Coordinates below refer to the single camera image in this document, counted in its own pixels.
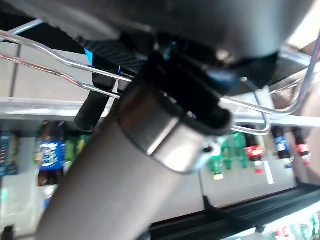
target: metal tube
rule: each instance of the metal tube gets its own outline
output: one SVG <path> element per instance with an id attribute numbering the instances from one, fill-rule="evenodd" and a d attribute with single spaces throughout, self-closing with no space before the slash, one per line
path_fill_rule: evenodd
<path id="1" fill-rule="evenodd" d="M 123 81 L 126 81 L 126 82 L 131 82 L 132 80 L 128 77 L 124 77 L 124 76 L 119 76 L 117 74 L 114 74 L 114 73 L 111 73 L 111 72 L 107 72 L 107 71 L 104 71 L 104 70 L 100 70 L 100 69 L 97 69 L 91 65 L 86 65 L 86 64 L 83 64 L 83 63 L 80 63 L 80 62 L 77 62 L 77 61 L 74 61 L 74 60 L 71 60 L 71 59 L 68 59 L 62 55 L 60 55 L 58 52 L 56 52 L 55 50 L 39 43 L 39 42 L 36 42 L 36 41 L 33 41 L 33 40 L 30 40 L 30 39 L 27 39 L 27 38 L 24 38 L 24 37 L 21 37 L 21 36 L 16 36 L 14 34 L 11 34 L 11 33 L 8 33 L 6 31 L 2 31 L 0 30 L 0 37 L 8 40 L 8 41 L 11 41 L 13 43 L 16 43 L 16 44 L 21 44 L 21 45 L 25 45 L 25 46 L 28 46 L 30 48 L 33 48 L 33 49 L 37 49 L 45 54 L 48 54 L 49 56 L 51 56 L 52 58 L 56 59 L 57 61 L 65 64 L 65 65 L 68 65 L 70 67 L 73 67 L 73 68 L 76 68 L 76 69 L 81 69 L 81 70 L 84 70 L 84 71 L 89 71 L 91 73 L 95 73 L 95 74 L 100 74 L 100 75 L 104 75 L 104 76 L 107 76 L 107 77 L 110 77 L 110 78 L 114 78 L 114 79 L 118 79 L 118 80 L 123 80 Z"/>
<path id="2" fill-rule="evenodd" d="M 309 65 L 309 68 L 306 72 L 300 93 L 298 94 L 296 101 L 292 105 L 290 105 L 289 107 L 286 107 L 283 109 L 271 109 L 271 108 L 243 102 L 243 101 L 240 101 L 240 100 L 234 99 L 232 97 L 228 97 L 228 96 L 224 96 L 223 98 L 221 98 L 221 101 L 223 101 L 224 103 L 234 104 L 234 105 L 237 105 L 237 106 L 240 106 L 243 108 L 256 110 L 258 112 L 262 112 L 262 113 L 266 113 L 266 114 L 277 115 L 277 116 L 288 116 L 288 115 L 294 113 L 295 111 L 297 111 L 301 107 L 303 100 L 308 93 L 310 84 L 313 81 L 314 70 L 315 70 L 315 66 L 316 66 L 318 59 L 319 59 L 319 53 L 320 53 L 320 33 L 319 33 L 318 38 L 316 40 L 315 47 L 314 47 L 312 57 L 311 57 L 311 61 L 310 61 L 310 65 Z"/>
<path id="3" fill-rule="evenodd" d="M 295 63 L 304 65 L 308 67 L 310 65 L 311 57 L 305 53 L 294 51 L 290 49 L 288 46 L 283 47 L 280 50 L 280 58 L 288 59 Z"/>
<path id="4" fill-rule="evenodd" d="M 234 115 L 234 122 L 238 124 L 258 124 L 264 123 L 261 116 L 252 115 Z M 299 126 L 299 127 L 320 127 L 320 118 L 316 116 L 270 116 L 270 122 L 273 126 Z"/>
<path id="5" fill-rule="evenodd" d="M 68 82 L 70 82 L 70 83 L 72 83 L 72 84 L 74 84 L 74 85 L 76 85 L 76 86 L 78 86 L 80 88 L 89 90 L 89 91 L 94 91 L 94 92 L 97 92 L 97 93 L 100 93 L 100 94 L 103 94 L 103 95 L 106 95 L 106 96 L 109 96 L 109 97 L 112 97 L 112 98 L 115 98 L 115 99 L 119 99 L 121 97 L 121 95 L 118 94 L 118 93 L 101 90 L 101 89 L 99 89 L 99 88 L 97 88 L 95 86 L 92 86 L 90 84 L 78 81 L 74 77 L 70 76 L 69 74 L 66 74 L 64 72 L 51 69 L 51 68 L 46 67 L 46 66 L 42 66 L 42 65 L 39 65 L 39 64 L 35 64 L 35 63 L 32 63 L 32 62 L 23 60 L 23 59 L 21 59 L 19 57 L 14 57 L 14 56 L 10 56 L 10 55 L 4 54 L 4 53 L 0 53 L 0 59 L 6 59 L 6 60 L 9 60 L 9 61 L 15 62 L 17 64 L 22 64 L 22 65 L 25 65 L 25 66 L 28 66 L 28 67 L 31 67 L 31 68 L 34 68 L 34 69 L 38 69 L 40 71 L 43 71 L 43 72 L 46 72 L 46 73 L 49 73 L 49 74 L 53 74 L 53 75 L 59 76 L 59 77 L 65 79 L 65 80 L 67 80 Z"/>
<path id="6" fill-rule="evenodd" d="M 33 20 L 31 22 L 28 22 L 24 25 L 21 25 L 21 26 L 18 26 L 14 29 L 11 29 L 9 31 L 7 31 L 7 33 L 10 33 L 10 34 L 14 34 L 14 35 L 18 35 L 18 34 L 21 34 L 29 29 L 32 29 L 40 24 L 43 24 L 44 22 L 41 21 L 41 20 Z M 0 42 L 3 42 L 5 39 L 4 38 L 0 38 Z"/>
<path id="7" fill-rule="evenodd" d="M 259 98 L 257 96 L 257 93 L 254 91 L 253 94 L 254 94 L 256 102 L 259 105 L 261 105 L 261 102 L 260 102 L 260 100 L 259 100 Z M 265 113 L 262 113 L 261 115 L 262 115 L 262 118 L 263 118 L 263 121 L 264 121 L 264 128 L 263 129 L 253 129 L 253 128 L 247 128 L 247 127 L 237 126 L 237 125 L 233 125 L 231 129 L 233 131 L 237 131 L 237 132 L 240 132 L 240 133 L 252 134 L 252 135 L 256 135 L 256 136 L 267 135 L 268 133 L 270 133 L 270 130 L 271 130 L 270 119 Z"/>
<path id="8" fill-rule="evenodd" d="M 187 178 L 143 153 L 114 113 L 73 162 L 42 216 L 36 240 L 137 239 Z"/>

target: shopping cart handle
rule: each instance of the shopping cart handle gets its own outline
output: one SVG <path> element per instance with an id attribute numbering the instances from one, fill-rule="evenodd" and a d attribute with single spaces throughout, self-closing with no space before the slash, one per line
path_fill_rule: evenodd
<path id="1" fill-rule="evenodd" d="M 82 131 L 92 132 L 96 128 L 109 98 L 95 91 L 90 91 L 74 118 L 76 126 Z"/>

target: metal pole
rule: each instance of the metal pole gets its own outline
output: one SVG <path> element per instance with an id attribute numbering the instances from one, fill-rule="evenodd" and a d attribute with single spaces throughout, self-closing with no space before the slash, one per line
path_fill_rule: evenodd
<path id="1" fill-rule="evenodd" d="M 18 34 L 21 34 L 29 29 L 32 29 L 42 23 L 43 23 L 43 21 L 41 21 L 41 20 L 34 20 L 34 21 L 28 22 L 26 24 L 23 24 L 21 26 L 18 26 L 14 29 L 11 29 L 8 31 L 8 33 L 18 35 Z"/>
<path id="2" fill-rule="evenodd" d="M 271 108 L 267 108 L 267 107 L 263 107 L 263 106 L 258 106 L 255 104 L 246 103 L 246 102 L 243 102 L 243 101 L 240 101 L 240 100 L 234 99 L 232 97 L 228 97 L 228 96 L 224 96 L 223 98 L 221 98 L 221 101 L 224 103 L 234 104 L 234 105 L 237 105 L 237 106 L 240 106 L 243 108 L 256 110 L 258 112 L 265 113 L 265 114 L 271 114 L 271 115 L 277 115 L 277 116 L 288 116 L 288 115 L 294 113 L 295 111 L 297 111 L 301 107 L 303 100 L 308 93 L 310 84 L 313 81 L 314 70 L 315 70 L 316 64 L 319 59 L 319 53 L 320 53 L 320 33 L 319 33 L 318 39 L 316 40 L 316 43 L 315 43 L 315 47 L 314 47 L 314 50 L 312 53 L 310 65 L 309 65 L 309 68 L 306 72 L 304 82 L 301 87 L 301 91 L 300 91 L 296 101 L 292 105 L 290 105 L 289 107 L 276 110 L 276 109 L 271 109 Z"/>
<path id="3" fill-rule="evenodd" d="M 47 47 L 46 45 L 39 43 L 39 42 L 30 40 L 30 39 L 27 39 L 27 38 L 24 38 L 21 36 L 17 36 L 17 35 L 11 34 L 9 32 L 2 31 L 2 30 L 0 30 L 0 37 L 3 37 L 4 39 L 11 41 L 13 43 L 16 43 L 16 44 L 21 44 L 21 45 L 25 45 L 25 46 L 28 46 L 33 49 L 37 49 L 37 50 L 49 55 L 50 57 L 56 59 L 60 63 L 67 65 L 67 66 L 70 66 L 70 67 L 73 67 L 76 69 L 80 69 L 80 70 L 84 70 L 84 71 L 88 71 L 88 72 L 95 73 L 95 74 L 104 75 L 104 76 L 107 76 L 110 78 L 123 80 L 126 82 L 132 82 L 132 80 L 128 77 L 119 76 L 117 74 L 114 74 L 114 73 L 111 73 L 108 71 L 104 71 L 104 70 L 100 70 L 100 69 L 97 69 L 93 66 L 86 65 L 86 64 L 74 61 L 72 59 L 68 59 L 68 58 L 62 56 L 61 54 L 59 54 L 57 51 Z"/>
<path id="4" fill-rule="evenodd" d="M 93 85 L 78 81 L 74 77 L 70 76 L 69 74 L 66 74 L 66 73 L 58 71 L 58 70 L 54 70 L 54 69 L 46 67 L 46 66 L 42 66 L 42 65 L 39 65 L 39 64 L 36 64 L 36 63 L 32 63 L 32 62 L 23 60 L 23 59 L 21 59 L 19 57 L 10 56 L 8 54 L 0 53 L 0 59 L 6 59 L 6 60 L 12 61 L 12 62 L 17 63 L 17 64 L 22 64 L 22 65 L 25 65 L 25 66 L 28 66 L 28 67 L 31 67 L 31 68 L 34 68 L 34 69 L 38 69 L 38 70 L 43 71 L 43 72 L 48 73 L 48 74 L 56 75 L 58 77 L 61 77 L 61 78 L 65 79 L 65 80 L 67 80 L 68 82 L 70 82 L 70 83 L 82 88 L 82 89 L 86 89 L 86 90 L 89 90 L 89 91 L 94 91 L 94 92 L 97 92 L 97 93 L 100 93 L 100 94 L 103 94 L 103 95 L 106 95 L 106 96 L 109 96 L 109 97 L 112 97 L 112 98 L 115 98 L 115 99 L 120 99 L 120 97 L 121 97 L 121 95 L 118 94 L 118 93 L 114 93 L 114 92 L 111 92 L 111 91 L 104 91 L 104 90 L 99 89 L 99 88 L 97 88 L 97 87 L 95 87 Z"/>

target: plastic bottle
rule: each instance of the plastic bottle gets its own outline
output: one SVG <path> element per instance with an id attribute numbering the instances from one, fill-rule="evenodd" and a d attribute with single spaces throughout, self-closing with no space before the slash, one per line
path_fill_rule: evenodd
<path id="1" fill-rule="evenodd" d="M 302 157 L 303 164 L 308 166 L 311 161 L 311 153 L 309 145 L 305 141 L 302 128 L 297 126 L 292 127 L 292 133 L 294 135 L 297 152 Z"/>
<path id="2" fill-rule="evenodd" d="M 67 141 L 65 142 L 65 162 L 71 163 L 75 160 L 77 156 L 77 144 L 78 137 L 68 136 Z"/>
<path id="3" fill-rule="evenodd" d="M 39 186 L 58 185 L 64 177 L 64 138 L 63 121 L 45 121 L 41 129 Z"/>
<path id="4" fill-rule="evenodd" d="M 247 169 L 250 165 L 250 160 L 245 150 L 247 147 L 245 135 L 241 132 L 235 131 L 232 133 L 232 137 L 234 141 L 235 154 L 240 161 L 241 166 L 244 169 Z"/>
<path id="5" fill-rule="evenodd" d="M 86 143 L 89 141 L 90 139 L 90 136 L 87 136 L 87 135 L 81 135 L 79 140 L 78 140 L 78 143 L 77 143 L 77 146 L 76 146 L 76 154 L 78 155 L 79 153 L 81 153 L 81 151 L 84 149 Z"/>
<path id="6" fill-rule="evenodd" d="M 316 239 L 320 239 L 320 236 L 319 236 L 319 227 L 320 227 L 320 223 L 319 223 L 319 216 L 317 213 L 313 214 L 312 217 L 311 217 L 311 222 L 312 222 L 312 226 L 313 226 L 313 229 L 312 229 L 312 238 L 314 240 Z"/>
<path id="7" fill-rule="evenodd" d="M 210 171 L 213 174 L 214 180 L 221 180 L 224 178 L 224 175 L 222 174 L 222 167 L 224 164 L 224 159 L 222 157 L 222 154 L 213 155 L 209 160 L 209 168 Z"/>
<path id="8" fill-rule="evenodd" d="M 303 240 L 310 240 L 312 237 L 312 231 L 308 224 L 300 223 L 300 231 Z"/>
<path id="9" fill-rule="evenodd" d="M 296 239 L 291 232 L 290 226 L 283 226 L 277 231 L 272 233 L 272 239 L 274 240 L 294 240 Z"/>
<path id="10" fill-rule="evenodd" d="M 257 174 L 262 174 L 264 172 L 262 165 L 264 150 L 260 146 L 256 136 L 245 133 L 244 137 L 246 142 L 246 154 L 249 157 L 249 160 L 254 164 L 255 172 Z"/>
<path id="11" fill-rule="evenodd" d="M 221 154 L 223 158 L 223 163 L 226 166 L 227 170 L 232 170 L 232 163 L 233 163 L 233 154 L 231 150 L 230 140 L 224 142 L 221 147 Z"/>
<path id="12" fill-rule="evenodd" d="M 285 138 L 284 131 L 280 126 L 273 126 L 271 129 L 274 143 L 279 159 L 283 160 L 286 169 L 292 168 L 293 157 L 290 154 L 289 144 Z"/>

